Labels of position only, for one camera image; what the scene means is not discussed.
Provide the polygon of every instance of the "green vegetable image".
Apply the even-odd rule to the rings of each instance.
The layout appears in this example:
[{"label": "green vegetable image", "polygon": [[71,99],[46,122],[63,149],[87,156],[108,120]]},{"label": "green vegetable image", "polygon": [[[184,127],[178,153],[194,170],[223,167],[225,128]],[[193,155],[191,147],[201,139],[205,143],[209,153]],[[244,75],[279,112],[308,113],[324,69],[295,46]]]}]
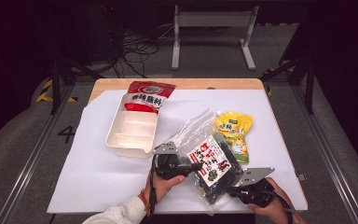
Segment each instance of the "green vegetable image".
[{"label": "green vegetable image", "polygon": [[212,170],[209,172],[208,180],[214,181],[217,178],[217,172],[216,170]]}]

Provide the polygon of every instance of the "wooden table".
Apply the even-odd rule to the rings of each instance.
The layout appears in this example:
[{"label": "wooden table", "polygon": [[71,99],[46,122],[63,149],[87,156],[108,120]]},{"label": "wooden table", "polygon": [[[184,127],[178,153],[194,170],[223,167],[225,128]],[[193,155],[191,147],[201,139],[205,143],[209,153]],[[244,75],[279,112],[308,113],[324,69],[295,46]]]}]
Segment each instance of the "wooden table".
[{"label": "wooden table", "polygon": [[177,90],[263,90],[258,78],[101,78],[95,82],[89,102],[104,91],[127,90],[133,81],[156,81],[176,85]]}]

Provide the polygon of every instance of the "red snack bag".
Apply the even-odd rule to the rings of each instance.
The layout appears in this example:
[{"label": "red snack bag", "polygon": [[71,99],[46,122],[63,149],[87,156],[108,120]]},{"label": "red snack bag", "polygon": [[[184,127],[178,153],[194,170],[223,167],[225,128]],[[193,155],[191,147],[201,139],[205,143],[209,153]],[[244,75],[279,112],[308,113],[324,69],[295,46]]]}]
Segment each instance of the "red snack bag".
[{"label": "red snack bag", "polygon": [[127,110],[158,113],[164,101],[175,90],[172,84],[154,81],[134,81],[126,94]]}]

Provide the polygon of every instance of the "white sleeve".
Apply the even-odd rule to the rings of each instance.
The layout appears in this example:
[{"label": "white sleeve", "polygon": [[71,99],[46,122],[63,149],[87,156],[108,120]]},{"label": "white sleeve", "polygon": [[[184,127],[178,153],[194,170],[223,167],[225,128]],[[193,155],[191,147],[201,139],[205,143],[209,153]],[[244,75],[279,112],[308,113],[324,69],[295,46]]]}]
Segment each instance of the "white sleeve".
[{"label": "white sleeve", "polygon": [[104,212],[89,217],[83,224],[139,224],[145,215],[144,203],[134,195],[122,205],[109,206]]}]

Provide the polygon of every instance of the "metal rail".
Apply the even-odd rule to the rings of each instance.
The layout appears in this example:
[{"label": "metal rail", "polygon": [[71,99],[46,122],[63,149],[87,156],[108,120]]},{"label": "metal rail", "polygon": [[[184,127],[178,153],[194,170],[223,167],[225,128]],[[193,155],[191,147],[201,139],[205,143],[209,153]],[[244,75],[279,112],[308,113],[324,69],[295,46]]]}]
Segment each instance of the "metal rail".
[{"label": "metal rail", "polygon": [[347,208],[348,213],[351,216],[352,222],[358,223],[358,203],[356,202],[356,199],[351,192],[351,188],[348,185],[347,179],[345,178],[344,174],[342,174],[341,169],[339,168],[337,161],[331,151],[331,148],[324,138],[324,135],[319,127],[317,120],[313,115],[308,112],[308,109],[304,104],[303,92],[298,86],[291,86],[291,89],[293,95],[296,97],[298,104],[301,106],[303,114],[307,118],[307,123],[309,124],[313,135],[315,136],[319,145],[319,152],[321,153],[327,170],[329,171],[333,182],[336,185],[338,193],[341,196],[342,202],[344,202],[345,207]]},{"label": "metal rail", "polygon": [[40,134],[39,139],[37,140],[30,157],[28,158],[28,161],[22,168],[12,191],[7,197],[7,201],[1,209],[0,224],[8,223],[10,221],[17,205],[19,204],[22,194],[24,193],[29,181],[31,180],[32,175],[34,174],[36,165],[39,163],[40,158],[43,155],[43,151],[45,150],[45,144],[48,140],[51,130],[54,127],[54,124],[57,122],[57,119],[60,117],[60,114],[66,104],[66,99],[70,97],[73,88],[74,86],[64,87],[61,98],[62,103],[57,108],[56,113],[54,115],[50,115],[50,117],[48,118],[48,121],[46,122],[46,125],[42,133]]}]

